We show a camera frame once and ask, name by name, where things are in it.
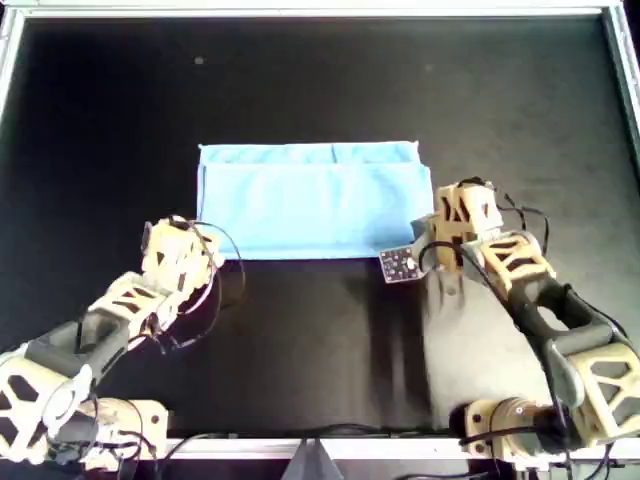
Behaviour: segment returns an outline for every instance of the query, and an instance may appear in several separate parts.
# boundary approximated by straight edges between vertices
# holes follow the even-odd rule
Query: beige 3d-printed bracket
[[[572,417],[586,446],[640,431],[640,360],[622,343],[571,355],[585,386],[584,403]]]
[[[437,211],[427,219],[432,240],[462,245],[491,238],[502,226],[495,193],[487,186],[452,184],[436,190]],[[462,271],[463,260],[449,248],[437,249],[438,263],[448,271]]]

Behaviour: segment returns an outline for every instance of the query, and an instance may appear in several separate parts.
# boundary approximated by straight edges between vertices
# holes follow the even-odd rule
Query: folded cloth
[[[244,259],[377,257],[432,212],[417,143],[201,147],[198,220]],[[226,238],[220,251],[237,257]]]

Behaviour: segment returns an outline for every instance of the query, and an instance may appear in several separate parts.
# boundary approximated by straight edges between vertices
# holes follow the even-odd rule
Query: black table surface
[[[198,144],[386,140],[419,140],[434,185],[480,175],[547,211],[557,270],[640,339],[640,202],[596,18],[30,20],[0,137],[0,347],[138,270],[146,220],[194,215]],[[206,341],[145,345],[99,394],[190,433],[432,424],[428,378],[456,360],[425,365],[448,339],[423,335],[415,285],[376,260],[247,271]]]

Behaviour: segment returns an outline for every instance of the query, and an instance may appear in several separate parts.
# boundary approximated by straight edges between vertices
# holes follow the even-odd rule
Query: aluminum frame
[[[626,14],[620,0],[10,0],[0,26],[0,122],[9,95],[20,42],[30,18],[125,17],[455,17],[455,16],[602,16],[628,120],[636,166],[640,170],[640,73]],[[169,439],[168,448],[181,439]],[[455,438],[331,438],[321,440],[334,459],[469,460]],[[299,439],[199,439],[186,443],[176,459],[291,459]],[[572,453],[598,461],[602,447]],[[616,442],[611,458],[640,460],[640,439]],[[546,456],[550,462],[564,457]]]

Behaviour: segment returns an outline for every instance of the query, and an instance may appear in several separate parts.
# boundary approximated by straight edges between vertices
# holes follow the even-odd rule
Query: black circuit board
[[[410,282],[423,276],[410,246],[380,252],[380,264],[386,283]]]

